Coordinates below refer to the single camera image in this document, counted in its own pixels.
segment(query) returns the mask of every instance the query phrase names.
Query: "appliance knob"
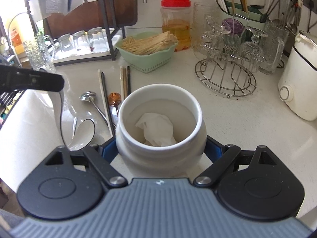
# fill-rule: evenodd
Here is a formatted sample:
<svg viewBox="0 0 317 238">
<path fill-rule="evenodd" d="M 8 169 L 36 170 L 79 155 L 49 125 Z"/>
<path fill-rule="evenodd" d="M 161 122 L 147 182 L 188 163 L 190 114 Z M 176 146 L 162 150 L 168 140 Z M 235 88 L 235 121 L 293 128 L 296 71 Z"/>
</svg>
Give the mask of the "appliance knob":
<svg viewBox="0 0 317 238">
<path fill-rule="evenodd" d="M 284 85 L 280 88 L 280 99 L 284 102 L 290 102 L 294 98 L 294 90 L 290 85 Z"/>
</svg>

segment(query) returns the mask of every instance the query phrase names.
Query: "white appliance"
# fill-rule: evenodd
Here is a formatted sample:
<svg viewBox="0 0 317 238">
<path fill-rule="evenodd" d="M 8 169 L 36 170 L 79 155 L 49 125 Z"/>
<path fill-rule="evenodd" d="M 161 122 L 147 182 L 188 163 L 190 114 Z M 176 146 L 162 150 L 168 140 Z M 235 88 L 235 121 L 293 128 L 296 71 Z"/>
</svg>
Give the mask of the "white appliance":
<svg viewBox="0 0 317 238">
<path fill-rule="evenodd" d="M 278 83 L 280 99 L 299 117 L 317 118 L 317 37 L 300 31 Z"/>
</svg>

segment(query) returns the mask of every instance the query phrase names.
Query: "red lid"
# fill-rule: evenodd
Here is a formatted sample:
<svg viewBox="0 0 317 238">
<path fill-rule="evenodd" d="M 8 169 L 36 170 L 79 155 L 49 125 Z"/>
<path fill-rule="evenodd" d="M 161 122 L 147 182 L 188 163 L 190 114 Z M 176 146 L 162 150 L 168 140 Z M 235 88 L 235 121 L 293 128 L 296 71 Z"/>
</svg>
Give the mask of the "red lid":
<svg viewBox="0 0 317 238">
<path fill-rule="evenodd" d="M 162 7 L 190 7 L 190 0 L 161 0 Z"/>
</svg>

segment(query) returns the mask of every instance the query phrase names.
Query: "plastic jar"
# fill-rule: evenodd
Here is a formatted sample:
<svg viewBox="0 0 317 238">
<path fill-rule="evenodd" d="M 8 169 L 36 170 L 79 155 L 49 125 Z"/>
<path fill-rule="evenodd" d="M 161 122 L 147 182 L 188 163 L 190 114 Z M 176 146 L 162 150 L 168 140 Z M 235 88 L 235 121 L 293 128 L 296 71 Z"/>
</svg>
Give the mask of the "plastic jar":
<svg viewBox="0 0 317 238">
<path fill-rule="evenodd" d="M 191 46 L 191 1 L 162 0 L 162 29 L 174 34 L 179 44 L 175 51 L 188 49 Z"/>
</svg>

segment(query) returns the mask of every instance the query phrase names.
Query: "cutting board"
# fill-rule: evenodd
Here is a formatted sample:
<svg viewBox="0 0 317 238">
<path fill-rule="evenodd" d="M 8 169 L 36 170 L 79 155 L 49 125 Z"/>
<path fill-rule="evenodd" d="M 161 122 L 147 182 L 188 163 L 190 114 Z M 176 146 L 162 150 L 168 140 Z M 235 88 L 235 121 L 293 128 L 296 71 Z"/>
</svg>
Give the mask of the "cutting board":
<svg viewBox="0 0 317 238">
<path fill-rule="evenodd" d="M 109 27 L 113 27 L 110 1 L 105 0 Z M 137 0 L 114 0 L 115 17 L 118 26 L 131 26 L 137 22 Z M 67 15 L 53 13 L 44 21 L 44 32 L 50 34 L 49 24 L 53 39 L 80 30 L 88 31 L 91 28 L 103 27 L 100 0 L 85 2 Z"/>
</svg>

